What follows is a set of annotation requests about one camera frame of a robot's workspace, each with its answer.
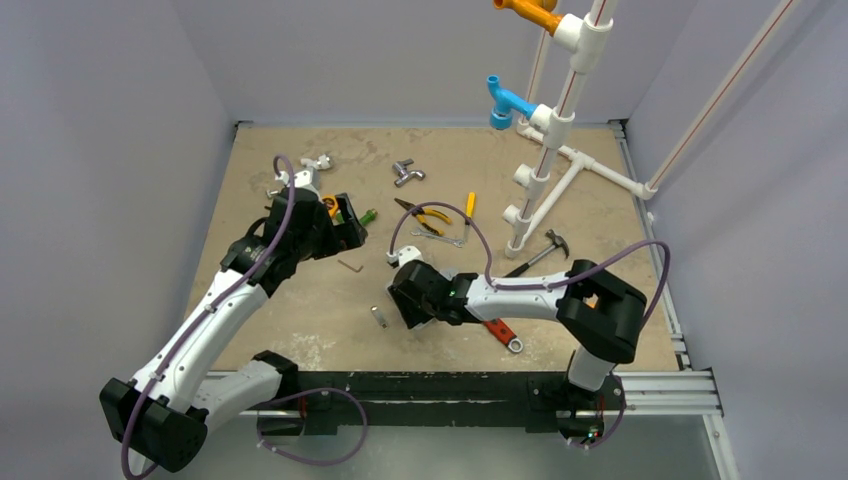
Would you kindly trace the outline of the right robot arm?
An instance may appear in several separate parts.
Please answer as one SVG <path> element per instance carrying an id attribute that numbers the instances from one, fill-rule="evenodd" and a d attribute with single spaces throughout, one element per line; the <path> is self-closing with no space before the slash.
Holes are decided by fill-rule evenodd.
<path id="1" fill-rule="evenodd" d="M 652 307 L 639 289 L 585 259 L 565 272 L 510 278 L 447 276 L 411 260 L 399 267 L 387 292 L 409 327 L 432 320 L 462 325 L 498 318 L 560 324 L 578 343 L 561 381 L 564 399 L 576 407 L 599 396 L 616 366 L 634 361 Z"/>

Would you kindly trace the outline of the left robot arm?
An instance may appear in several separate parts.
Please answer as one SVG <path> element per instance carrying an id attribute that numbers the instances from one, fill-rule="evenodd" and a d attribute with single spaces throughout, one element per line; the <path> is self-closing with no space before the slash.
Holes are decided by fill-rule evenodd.
<path id="1" fill-rule="evenodd" d="M 291 278 L 298 264 L 362 246 L 367 237 L 347 194 L 335 195 L 343 221 L 335 223 L 320 195 L 286 187 L 268 215 L 233 242 L 212 283 L 183 325 L 130 380 L 110 379 L 99 394 L 109 429 L 121 444 L 127 479 L 161 467 L 177 472 L 199 453 L 207 436 L 243 410 L 261 404 L 305 409 L 306 397 L 330 399 L 324 385 L 303 389 L 299 367 L 270 351 L 216 386 L 202 384 L 241 326 Z"/>

